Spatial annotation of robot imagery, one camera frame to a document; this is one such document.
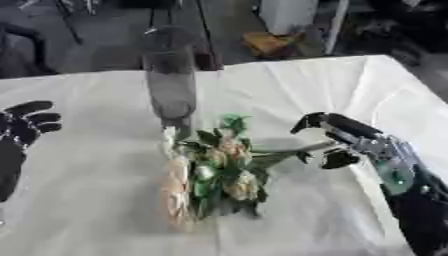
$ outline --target flower bouquet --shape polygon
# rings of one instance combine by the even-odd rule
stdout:
[[[260,217],[257,206],[268,197],[268,168],[297,151],[254,151],[243,136],[245,119],[226,115],[213,131],[197,131],[197,141],[176,140],[174,128],[164,131],[169,158],[164,201],[174,224],[198,222],[215,211]]]

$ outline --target green component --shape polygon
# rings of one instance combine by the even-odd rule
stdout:
[[[411,172],[390,168],[385,161],[375,164],[378,175],[391,195],[400,195],[407,192],[413,185],[414,177]]]

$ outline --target chair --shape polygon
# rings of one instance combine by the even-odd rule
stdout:
[[[31,63],[10,45],[9,35],[24,37],[33,43],[34,58]],[[45,39],[38,31],[0,22],[0,78],[57,74],[46,64],[45,47]]]
[[[368,0],[376,12],[398,24],[407,37],[430,52],[448,52],[448,1],[422,0],[412,7],[403,0]]]

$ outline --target table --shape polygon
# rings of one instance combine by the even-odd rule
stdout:
[[[339,112],[410,141],[448,181],[448,107],[388,57],[227,66],[197,73],[197,87],[197,127],[241,113],[256,143],[285,147],[321,138],[290,137],[302,115]],[[165,160],[142,72],[0,81],[2,108],[39,99],[56,103],[64,129],[30,148],[1,255],[412,255],[365,164],[321,171],[288,160],[272,170],[261,220],[232,215],[177,232],[160,210]]]

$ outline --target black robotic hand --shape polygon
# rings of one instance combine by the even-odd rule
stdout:
[[[410,190],[392,196],[382,187],[394,216],[416,255],[448,255],[448,188],[433,174],[414,167]]]
[[[50,101],[32,101],[0,112],[0,202],[8,200],[20,178],[24,151],[42,134],[61,129],[61,116],[41,112]]]

